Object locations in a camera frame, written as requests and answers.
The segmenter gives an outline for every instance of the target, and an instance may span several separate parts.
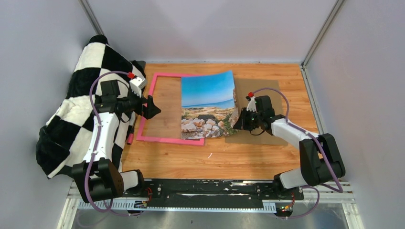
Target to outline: black and white checkered blanket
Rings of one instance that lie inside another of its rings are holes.
[[[48,178],[58,174],[71,176],[74,164],[81,163],[89,149],[94,127],[94,115],[90,105],[89,91],[93,81],[109,71],[133,72],[145,77],[141,66],[127,61],[114,51],[103,35],[94,36],[83,49],[66,98],[56,113],[40,130],[36,146],[36,158]],[[128,95],[129,78],[126,75],[110,74],[102,78],[94,88],[95,99],[101,95],[100,82],[119,80],[120,96]],[[135,113],[123,114],[112,149],[112,163],[121,171],[121,155],[126,137],[128,137],[135,120]]]

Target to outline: white wall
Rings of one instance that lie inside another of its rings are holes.
[[[0,31],[0,228],[53,229],[71,179],[47,180],[35,144],[95,32],[76,0],[2,1]]]
[[[335,0],[89,0],[122,55],[146,61],[300,62]]]
[[[367,229],[404,228],[405,2],[348,0],[308,70]]]

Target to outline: wooden table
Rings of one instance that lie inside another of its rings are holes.
[[[233,70],[235,78],[278,80],[280,90],[290,103],[289,118],[310,131],[317,126],[298,64],[147,64],[146,75],[151,82],[153,74],[189,73],[215,74]],[[158,83],[153,95],[155,104],[165,110],[160,118],[154,117],[144,131],[146,135],[170,137],[170,128],[180,127],[178,110],[181,104],[180,80],[167,79]],[[168,118],[173,113],[177,118]],[[275,174],[299,167],[298,150],[293,146],[227,144],[223,137],[205,140],[205,146],[180,146],[162,143],[138,142],[124,149],[123,171],[140,169],[145,178],[205,178],[205,179],[273,179]]]

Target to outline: brown cardboard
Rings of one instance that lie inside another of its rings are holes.
[[[262,87],[273,87],[280,89],[277,80],[250,80],[250,79],[237,79],[234,78],[236,97],[238,103],[239,113],[242,107],[247,106],[246,96],[249,92],[255,91]],[[255,96],[268,95],[271,99],[271,104],[276,112],[276,114],[283,114],[283,107],[281,105],[281,96],[274,91],[264,90],[255,94]],[[253,130],[253,134],[259,134],[262,130]],[[272,136],[264,132],[260,136],[253,136],[249,131],[241,130],[238,133],[225,137],[226,143],[240,143],[240,144],[254,144],[254,145],[281,145],[286,146],[287,142],[281,138]]]

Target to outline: pink frame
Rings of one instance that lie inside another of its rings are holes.
[[[153,95],[153,91],[155,90],[156,81],[158,77],[193,77],[197,75],[191,74],[176,74],[176,73],[154,73],[152,83],[150,84],[149,94]],[[189,145],[189,146],[204,146],[204,138],[201,138],[199,141],[197,140],[182,140],[182,139],[175,139],[175,138],[163,138],[163,137],[146,137],[142,136],[143,129],[145,128],[146,118],[142,117],[138,133],[137,133],[137,141],[145,141],[145,142],[161,142],[161,143],[169,143],[169,144],[178,144],[178,145]]]

